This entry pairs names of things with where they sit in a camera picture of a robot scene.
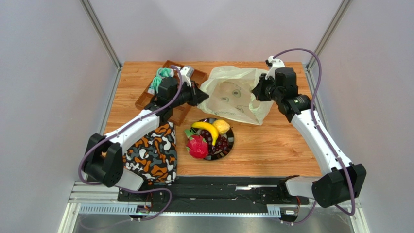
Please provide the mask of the teal striped sock upper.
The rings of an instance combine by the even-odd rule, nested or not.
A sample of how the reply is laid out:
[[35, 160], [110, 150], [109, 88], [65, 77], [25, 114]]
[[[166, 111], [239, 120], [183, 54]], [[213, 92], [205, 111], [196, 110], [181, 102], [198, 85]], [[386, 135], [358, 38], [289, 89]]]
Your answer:
[[159, 78], [161, 78], [161, 79], [171, 78], [171, 77], [174, 76], [174, 70], [171, 69], [171, 68], [162, 67], [162, 68], [159, 68], [157, 70], [156, 76], [159, 77]]

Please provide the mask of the yellow lemon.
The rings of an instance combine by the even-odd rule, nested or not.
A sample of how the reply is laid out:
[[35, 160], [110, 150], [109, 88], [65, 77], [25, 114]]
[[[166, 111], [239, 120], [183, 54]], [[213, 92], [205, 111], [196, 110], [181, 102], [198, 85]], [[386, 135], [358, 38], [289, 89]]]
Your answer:
[[215, 120], [212, 125], [217, 129], [219, 134], [225, 134], [231, 129], [231, 126], [223, 119]]

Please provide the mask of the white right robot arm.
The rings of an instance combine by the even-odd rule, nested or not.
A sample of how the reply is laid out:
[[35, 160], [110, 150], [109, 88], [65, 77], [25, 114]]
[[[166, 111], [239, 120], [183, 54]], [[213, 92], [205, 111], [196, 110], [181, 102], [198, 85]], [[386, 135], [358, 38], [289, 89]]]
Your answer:
[[333, 142], [307, 95], [299, 94], [293, 68], [277, 68], [273, 75], [261, 74], [252, 90], [258, 101], [274, 101], [278, 110], [299, 131], [321, 170], [320, 178], [298, 175], [280, 184], [286, 196], [314, 199], [323, 208], [355, 203], [366, 177], [362, 164], [353, 163]]

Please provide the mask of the camouflage patterned cloth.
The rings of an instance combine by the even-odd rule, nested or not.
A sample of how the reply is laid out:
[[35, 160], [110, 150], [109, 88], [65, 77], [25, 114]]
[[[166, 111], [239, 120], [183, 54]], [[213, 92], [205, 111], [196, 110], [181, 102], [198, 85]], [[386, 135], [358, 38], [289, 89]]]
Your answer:
[[170, 184], [177, 176], [175, 125], [168, 122], [133, 144], [123, 156], [124, 167], [149, 184]]

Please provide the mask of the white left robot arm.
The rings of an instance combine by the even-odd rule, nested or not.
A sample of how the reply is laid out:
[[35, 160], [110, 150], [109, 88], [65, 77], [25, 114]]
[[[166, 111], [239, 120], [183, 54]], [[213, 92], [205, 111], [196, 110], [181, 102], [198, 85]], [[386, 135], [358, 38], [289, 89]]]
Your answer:
[[194, 81], [164, 79], [150, 103], [135, 118], [106, 135], [95, 133], [89, 138], [78, 167], [79, 177], [85, 173], [97, 184], [140, 193], [144, 179], [124, 168], [123, 155], [136, 141], [168, 122], [174, 108], [184, 104], [197, 106], [208, 97]]

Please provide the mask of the dark red grape bunch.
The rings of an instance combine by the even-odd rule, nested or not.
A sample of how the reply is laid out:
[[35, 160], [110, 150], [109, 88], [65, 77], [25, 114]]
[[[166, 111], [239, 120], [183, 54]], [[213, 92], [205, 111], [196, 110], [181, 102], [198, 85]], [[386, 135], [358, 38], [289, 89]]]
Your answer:
[[219, 137], [216, 141], [216, 145], [213, 146], [212, 143], [211, 143], [212, 137], [211, 137], [211, 134], [209, 133], [209, 131], [199, 130], [199, 134], [200, 134], [200, 136], [202, 136], [207, 141], [208, 152], [211, 155], [231, 149], [232, 144], [230, 143], [230, 141], [229, 141], [229, 139], [227, 138], [226, 135], [219, 135]]

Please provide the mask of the red dragon fruit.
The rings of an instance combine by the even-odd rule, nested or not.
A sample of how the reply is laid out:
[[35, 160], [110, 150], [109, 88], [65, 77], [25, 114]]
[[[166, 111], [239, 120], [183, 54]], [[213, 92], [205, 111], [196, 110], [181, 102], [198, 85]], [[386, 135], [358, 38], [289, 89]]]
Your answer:
[[204, 159], [208, 156], [207, 141], [193, 130], [184, 130], [187, 137], [186, 149], [189, 155], [197, 159]]

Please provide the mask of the black round plate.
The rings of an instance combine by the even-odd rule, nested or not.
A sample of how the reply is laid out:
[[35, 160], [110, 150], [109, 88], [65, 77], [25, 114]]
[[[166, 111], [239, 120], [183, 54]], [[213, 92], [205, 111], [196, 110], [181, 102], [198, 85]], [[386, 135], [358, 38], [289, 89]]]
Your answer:
[[197, 159], [218, 160], [227, 156], [234, 147], [232, 127], [224, 120], [205, 118], [184, 130], [186, 150]]

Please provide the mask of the aluminium frame rail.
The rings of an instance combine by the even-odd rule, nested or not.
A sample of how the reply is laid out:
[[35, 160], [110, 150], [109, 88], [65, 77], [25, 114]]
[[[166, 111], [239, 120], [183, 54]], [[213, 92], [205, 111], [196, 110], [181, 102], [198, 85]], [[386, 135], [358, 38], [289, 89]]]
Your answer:
[[348, 216], [306, 197], [282, 200], [278, 177], [181, 176], [131, 194], [76, 182], [61, 233], [367, 233], [362, 207]]

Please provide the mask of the teal striped sock lower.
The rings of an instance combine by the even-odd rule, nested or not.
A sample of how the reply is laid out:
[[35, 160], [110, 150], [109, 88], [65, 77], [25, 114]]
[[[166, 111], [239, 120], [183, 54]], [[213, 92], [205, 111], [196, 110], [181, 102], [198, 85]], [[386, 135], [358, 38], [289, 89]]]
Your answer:
[[150, 84], [150, 87], [148, 88], [148, 93], [150, 94], [157, 94], [158, 93], [158, 88], [160, 86], [162, 82], [162, 78], [160, 76], [155, 76]]

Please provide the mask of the teal striped sock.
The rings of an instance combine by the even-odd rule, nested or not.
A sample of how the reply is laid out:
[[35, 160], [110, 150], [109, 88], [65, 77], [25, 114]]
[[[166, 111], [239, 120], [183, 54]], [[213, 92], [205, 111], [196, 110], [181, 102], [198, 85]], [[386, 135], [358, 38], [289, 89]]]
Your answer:
[[158, 93], [158, 88], [160, 86], [162, 82], [162, 78], [160, 76], [155, 76], [150, 84], [150, 87], [148, 88], [148, 93], [150, 94], [157, 94]]
[[171, 69], [171, 68], [162, 67], [162, 68], [159, 68], [157, 70], [156, 76], [159, 77], [159, 78], [161, 78], [161, 79], [171, 78], [171, 77], [174, 76], [174, 70]]

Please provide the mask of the translucent plastic bag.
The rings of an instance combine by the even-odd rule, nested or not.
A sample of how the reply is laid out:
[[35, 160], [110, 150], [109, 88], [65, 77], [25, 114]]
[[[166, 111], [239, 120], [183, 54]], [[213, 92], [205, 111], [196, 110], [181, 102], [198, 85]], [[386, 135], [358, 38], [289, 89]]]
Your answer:
[[209, 98], [197, 108], [232, 121], [262, 125], [273, 102], [256, 100], [252, 90], [263, 73], [266, 70], [258, 68], [215, 67], [200, 86]]

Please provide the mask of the yellow banana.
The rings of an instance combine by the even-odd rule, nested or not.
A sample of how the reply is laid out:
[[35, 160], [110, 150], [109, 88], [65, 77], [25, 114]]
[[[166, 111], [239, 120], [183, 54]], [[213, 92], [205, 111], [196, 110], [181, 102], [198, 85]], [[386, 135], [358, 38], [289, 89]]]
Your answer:
[[216, 141], [219, 137], [219, 132], [218, 130], [210, 123], [208, 122], [195, 122], [191, 125], [193, 128], [198, 128], [198, 129], [202, 129], [202, 130], [207, 130], [209, 131], [209, 133], [211, 134], [212, 137], [212, 145], [215, 146], [216, 145]]

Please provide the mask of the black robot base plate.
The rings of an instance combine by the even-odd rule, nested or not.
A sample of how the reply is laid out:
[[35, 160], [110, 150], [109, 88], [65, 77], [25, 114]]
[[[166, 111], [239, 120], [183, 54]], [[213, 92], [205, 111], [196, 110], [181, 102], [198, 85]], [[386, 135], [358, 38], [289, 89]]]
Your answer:
[[281, 177], [180, 176], [171, 185], [144, 184], [150, 194], [119, 191], [119, 202], [148, 203], [150, 210], [180, 214], [264, 214], [268, 206], [296, 210], [310, 201], [282, 194]]

